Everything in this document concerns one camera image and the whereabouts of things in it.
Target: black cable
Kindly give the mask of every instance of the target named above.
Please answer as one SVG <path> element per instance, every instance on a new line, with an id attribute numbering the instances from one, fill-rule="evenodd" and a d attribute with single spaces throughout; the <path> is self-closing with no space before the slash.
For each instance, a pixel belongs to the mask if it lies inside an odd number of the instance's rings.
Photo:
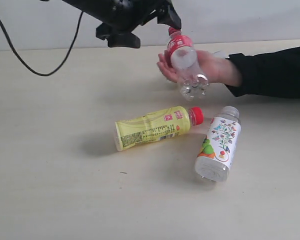
<path id="1" fill-rule="evenodd" d="M 29 66 L 29 65 L 28 65 L 21 57 L 20 57 L 20 55 L 17 53 L 17 51 L 16 51 L 14 45 L 13 45 L 12 42 L 11 42 L 11 39 L 10 39 L 10 37 L 9 37 L 9 34 L 7 33 L 7 30 L 6 30 L 4 24 L 2 23 L 1 20 L 0 20 L 0 27 L 1 27 L 2 31 L 3 31 L 3 34 L 4 34 L 5 38 L 6 38 L 8 44 L 9 44 L 11 50 L 12 50 L 12 52 L 13 52 L 14 55 L 19 59 L 19 61 L 20 61 L 20 62 L 21 62 L 21 63 L 22 63 L 29 71 L 31 71 L 32 73 L 34 73 L 34 74 L 36 74 L 36 75 L 39 75 L 39 76 L 41 76 L 41 77 L 49 77 L 49 76 L 51 76 L 52 74 L 56 73 L 56 72 L 57 72 L 57 71 L 65 64 L 65 62 L 67 61 L 67 59 L 68 59 L 68 57 L 69 57 L 69 55 L 70 55 L 70 52 L 71 52 L 71 50 L 72 50 L 72 48 L 73 48 L 73 46 L 74 46 L 74 44 L 75 44 L 75 41 L 76 41 L 76 39 L 77 39 L 77 36 L 78 36 L 78 33 L 79 33 L 79 28 L 80 28 L 80 23 L 81 23 L 81 19 L 82 19 L 83 14 L 84 14 L 84 12 L 82 11 L 82 12 L 80 13 L 80 16 L 79 16 L 79 19 L 78 19 L 78 23 L 77 23 L 77 26 L 76 26 L 76 31 L 75 31 L 75 34 L 74 34 L 74 38 L 73 38 L 72 43 L 71 43 L 71 45 L 70 45 L 70 47 L 69 47 L 69 49 L 68 49 L 68 52 L 67 52 L 66 55 L 65 55 L 65 58 L 64 58 L 63 61 L 60 63 L 60 65 L 59 65 L 55 70 L 53 70 L 53 71 L 50 72 L 50 73 L 39 73 L 39 72 L 33 70 L 33 69 L 32 69 L 32 68 L 31 68 L 31 67 L 30 67 L 30 66 Z"/>

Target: robotic arm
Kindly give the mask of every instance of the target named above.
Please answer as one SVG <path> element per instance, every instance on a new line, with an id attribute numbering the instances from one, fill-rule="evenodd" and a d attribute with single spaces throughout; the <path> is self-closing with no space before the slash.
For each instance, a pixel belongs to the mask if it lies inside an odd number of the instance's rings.
<path id="1" fill-rule="evenodd" d="M 107 40 L 109 48 L 138 49 L 140 39 L 132 33 L 154 18 L 158 24 L 181 29 L 181 19 L 171 0 L 63 0 L 100 20 L 95 36 Z"/>

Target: human hand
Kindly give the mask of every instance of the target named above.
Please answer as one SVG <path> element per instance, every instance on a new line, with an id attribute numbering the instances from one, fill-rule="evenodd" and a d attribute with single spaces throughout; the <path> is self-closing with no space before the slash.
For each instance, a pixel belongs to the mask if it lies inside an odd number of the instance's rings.
<path id="1" fill-rule="evenodd" d="M 241 84 L 241 74 L 237 68 L 227 59 L 215 57 L 208 51 L 197 50 L 199 65 L 207 77 L 209 83 L 223 83 L 238 87 Z M 157 66 L 161 73 L 170 81 L 176 83 L 178 75 L 171 66 L 168 51 L 160 53 Z"/>

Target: plastic bottle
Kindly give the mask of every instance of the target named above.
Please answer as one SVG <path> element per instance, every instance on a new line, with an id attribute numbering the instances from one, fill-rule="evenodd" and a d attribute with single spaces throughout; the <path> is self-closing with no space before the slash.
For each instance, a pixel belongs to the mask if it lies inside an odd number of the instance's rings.
<path id="1" fill-rule="evenodd" d="M 195 172 L 215 182 L 226 181 L 240 132 L 239 111 L 233 106 L 224 107 L 211 121 L 195 161 Z"/>
<path id="2" fill-rule="evenodd" d="M 204 114 L 199 107 L 186 109 L 182 106 L 151 112 L 132 120 L 116 121 L 115 145 L 118 151 L 123 151 L 135 145 L 173 138 L 203 121 Z"/>
<path id="3" fill-rule="evenodd" d="M 182 35 L 181 30 L 170 27 L 168 32 L 170 36 L 167 45 L 168 57 L 178 75 L 177 84 L 181 95 L 188 101 L 196 97 L 202 99 L 209 81 L 199 66 L 192 40 Z"/>

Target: beige table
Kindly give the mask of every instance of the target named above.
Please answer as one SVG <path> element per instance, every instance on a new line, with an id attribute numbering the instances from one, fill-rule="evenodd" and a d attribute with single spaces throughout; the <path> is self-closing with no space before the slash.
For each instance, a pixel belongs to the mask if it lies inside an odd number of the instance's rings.
<path id="1" fill-rule="evenodd" d="M 197 47 L 257 54 L 296 46 L 300 40 Z M 235 98 L 212 85 L 193 103 L 206 124 L 116 152 L 115 120 L 192 106 L 157 69 L 163 50 L 75 49 L 50 78 L 0 52 L 0 240 L 300 239 L 300 100 Z M 65 53 L 21 55 L 48 72 Z M 226 105 L 242 121 L 232 171 L 226 183 L 200 182 L 196 155 L 209 119 Z"/>

